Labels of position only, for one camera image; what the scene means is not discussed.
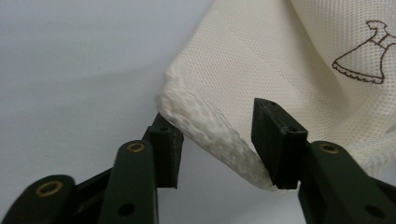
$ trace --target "white mesh bag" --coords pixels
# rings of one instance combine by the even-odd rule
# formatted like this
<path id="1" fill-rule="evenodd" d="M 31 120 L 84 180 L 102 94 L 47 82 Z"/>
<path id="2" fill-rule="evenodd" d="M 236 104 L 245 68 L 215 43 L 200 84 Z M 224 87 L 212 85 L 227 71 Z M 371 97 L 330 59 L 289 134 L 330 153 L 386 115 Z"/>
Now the white mesh bag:
<path id="1" fill-rule="evenodd" d="M 345 147 L 369 175 L 396 157 L 396 2 L 216 0 L 165 74 L 160 113 L 254 186 L 253 99 L 308 140 Z"/>

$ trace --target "white fabric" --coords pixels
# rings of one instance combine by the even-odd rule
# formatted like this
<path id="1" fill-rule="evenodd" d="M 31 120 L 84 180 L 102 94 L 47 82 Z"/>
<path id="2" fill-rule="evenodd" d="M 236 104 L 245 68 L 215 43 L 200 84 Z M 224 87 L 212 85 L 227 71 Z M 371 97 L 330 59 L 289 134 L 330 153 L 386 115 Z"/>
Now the white fabric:
<path id="1" fill-rule="evenodd" d="M 392 0 L 217 0 L 167 70 L 159 111 L 259 188 L 273 186 L 250 142 L 256 97 L 377 175 L 396 157 L 395 9 Z"/>

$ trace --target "black plastic part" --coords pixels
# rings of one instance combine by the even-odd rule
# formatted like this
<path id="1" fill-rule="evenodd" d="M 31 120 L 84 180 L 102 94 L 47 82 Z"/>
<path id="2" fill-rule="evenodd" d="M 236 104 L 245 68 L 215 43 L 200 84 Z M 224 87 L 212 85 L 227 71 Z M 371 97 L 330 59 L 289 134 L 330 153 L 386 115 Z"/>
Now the black plastic part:
<path id="1" fill-rule="evenodd" d="M 315 142 L 304 160 L 311 175 L 302 178 L 299 198 L 308 224 L 396 223 L 396 206 L 383 192 L 393 189 L 380 188 L 345 149 Z"/>
<path id="2" fill-rule="evenodd" d="M 279 189 L 297 189 L 308 131 L 280 105 L 254 100 L 251 141 Z"/>
<path id="3" fill-rule="evenodd" d="M 158 223 L 151 143 L 122 145 L 111 173 L 98 223 Z"/>
<path id="4" fill-rule="evenodd" d="M 150 141 L 154 148 L 157 187 L 176 189 L 183 133 L 161 115 L 157 115 L 143 139 Z"/>
<path id="5" fill-rule="evenodd" d="M 76 186 L 72 177 L 44 177 L 23 192 L 2 223 L 66 223 L 77 210 L 75 193 Z"/>
<path id="6" fill-rule="evenodd" d="M 108 169 L 77 185 L 79 207 L 69 223 L 96 223 L 111 175 Z"/>

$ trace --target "white backdrop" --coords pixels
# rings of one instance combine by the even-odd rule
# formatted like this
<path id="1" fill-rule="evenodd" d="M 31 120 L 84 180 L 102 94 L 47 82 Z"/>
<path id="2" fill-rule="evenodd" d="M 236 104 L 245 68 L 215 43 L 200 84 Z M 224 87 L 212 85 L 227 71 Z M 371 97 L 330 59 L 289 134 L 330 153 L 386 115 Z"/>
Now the white backdrop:
<path id="1" fill-rule="evenodd" d="M 210 0 L 0 2 L 0 217 L 37 179 L 109 168 L 156 115 L 163 71 Z M 382 179 L 396 185 L 392 165 Z M 304 223 L 296 192 L 256 189 L 192 141 L 160 221 Z"/>

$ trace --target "printed dress logo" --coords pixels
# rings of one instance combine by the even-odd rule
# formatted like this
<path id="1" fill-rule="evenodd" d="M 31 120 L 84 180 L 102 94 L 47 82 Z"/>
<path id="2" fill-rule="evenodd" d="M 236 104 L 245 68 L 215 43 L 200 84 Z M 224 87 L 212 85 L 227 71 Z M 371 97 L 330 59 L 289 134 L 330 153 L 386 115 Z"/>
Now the printed dress logo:
<path id="1" fill-rule="evenodd" d="M 353 50 L 337 58 L 332 68 L 347 77 L 374 84 L 384 83 L 382 71 L 384 57 L 391 45 L 396 44 L 396 36 L 385 29 L 387 25 L 382 21 L 367 21 L 375 34 Z"/>

